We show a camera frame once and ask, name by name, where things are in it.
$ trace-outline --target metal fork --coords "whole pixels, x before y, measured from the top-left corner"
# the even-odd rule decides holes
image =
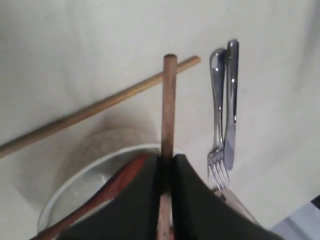
[[[228,172],[225,168],[222,127],[226,54],[227,51],[224,48],[219,48],[210,57],[214,105],[214,141],[212,151],[207,157],[207,168],[208,176],[211,175],[220,191],[223,191],[230,184]]]

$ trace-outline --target bowl rim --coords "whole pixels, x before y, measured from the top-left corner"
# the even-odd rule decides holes
[[[52,195],[51,197],[46,201],[44,204],[44,207],[42,208],[38,221],[37,221],[37,227],[36,230],[38,233],[42,232],[47,228],[48,220],[49,220],[49,213],[52,210],[52,207],[54,206],[57,199],[61,196],[61,194],[73,183],[75,180],[79,179],[83,174],[88,172],[89,170],[93,169],[95,166],[108,161],[116,156],[119,156],[121,154],[125,154],[131,151],[135,150],[142,150],[142,149],[160,149],[161,144],[160,143],[142,143],[138,145],[128,146],[121,148],[120,150],[113,151],[111,153],[108,153],[96,160],[94,160],[89,165],[85,166],[81,170],[79,170],[77,173],[73,174],[68,178],[67,181],[65,181]],[[175,153],[181,153],[181,151],[175,149]]]

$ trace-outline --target knife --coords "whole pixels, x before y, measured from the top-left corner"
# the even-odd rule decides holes
[[[235,139],[237,121],[237,88],[239,66],[239,42],[228,42],[226,57],[226,127],[224,136],[224,163],[232,170],[235,159]]]

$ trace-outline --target fork handle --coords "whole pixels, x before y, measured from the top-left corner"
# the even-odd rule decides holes
[[[224,101],[226,53],[227,51],[224,48],[219,48],[210,57],[210,73],[214,106],[214,148],[223,146],[222,113]]]

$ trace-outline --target wooden stick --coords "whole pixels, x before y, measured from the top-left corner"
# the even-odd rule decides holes
[[[158,240],[170,239],[171,196],[169,193],[169,162],[174,154],[175,108],[176,108],[177,56],[164,56],[161,159],[164,164],[163,193],[160,196],[158,216]]]
[[[177,66],[177,73],[181,73],[184,70],[187,70],[194,65],[200,63],[200,58],[198,56],[193,56]],[[60,120],[52,122],[48,125],[45,125],[31,133],[28,133],[24,136],[18,137],[8,143],[5,143],[0,146],[0,158],[3,158],[6,155],[14,153],[26,146],[29,146],[37,141],[45,139],[52,134],[55,134],[65,128],[68,128],[84,119],[87,119],[107,108],[110,108],[138,93],[141,93],[159,83],[163,80],[163,73],[154,75],[134,86],[131,86],[115,95],[107,97],[91,106],[88,106],[70,116],[64,117]]]
[[[135,157],[132,161],[121,168],[111,179],[109,179],[86,203],[64,219],[60,220],[50,228],[40,232],[30,240],[52,240],[63,230],[66,230],[85,214],[100,206],[101,204],[116,198],[121,191],[137,176],[144,166],[148,153]]]

